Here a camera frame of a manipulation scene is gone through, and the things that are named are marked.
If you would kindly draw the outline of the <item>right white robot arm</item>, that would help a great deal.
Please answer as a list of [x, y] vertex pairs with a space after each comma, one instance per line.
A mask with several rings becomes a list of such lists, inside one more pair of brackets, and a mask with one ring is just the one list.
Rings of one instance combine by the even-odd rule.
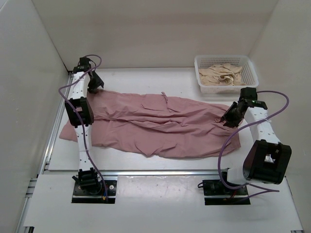
[[268, 115], [265, 102], [258, 100], [258, 91], [245, 87], [240, 91], [237, 102], [232, 103], [220, 122], [236, 131], [224, 142], [221, 152], [227, 143], [243, 129], [249, 128], [254, 144], [242, 166], [229, 168], [224, 176], [218, 168], [220, 180], [219, 190], [224, 194], [246, 185], [257, 183], [280, 184], [285, 176], [292, 154], [290, 146], [282, 144], [276, 136], [270, 119], [286, 109]]

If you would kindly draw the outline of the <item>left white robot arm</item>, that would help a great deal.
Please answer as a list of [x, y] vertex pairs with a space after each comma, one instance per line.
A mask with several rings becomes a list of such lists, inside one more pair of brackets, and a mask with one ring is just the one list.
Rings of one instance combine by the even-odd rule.
[[79, 58], [73, 69], [72, 84], [68, 86], [69, 94], [65, 100], [65, 109], [78, 142], [79, 168], [74, 177], [78, 186], [92, 195], [106, 195], [106, 184], [102, 174], [91, 156], [91, 129], [94, 114], [87, 99], [87, 94], [97, 91], [104, 83], [95, 73], [98, 65], [91, 59], [95, 54]]

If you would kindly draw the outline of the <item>pink trousers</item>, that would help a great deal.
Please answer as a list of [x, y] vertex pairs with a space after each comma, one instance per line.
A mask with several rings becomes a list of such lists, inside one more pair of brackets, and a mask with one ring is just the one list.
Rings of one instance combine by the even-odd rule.
[[189, 159], [240, 148], [234, 129], [220, 122], [228, 107], [166, 94], [103, 90], [87, 96], [95, 121], [91, 142], [146, 157]]

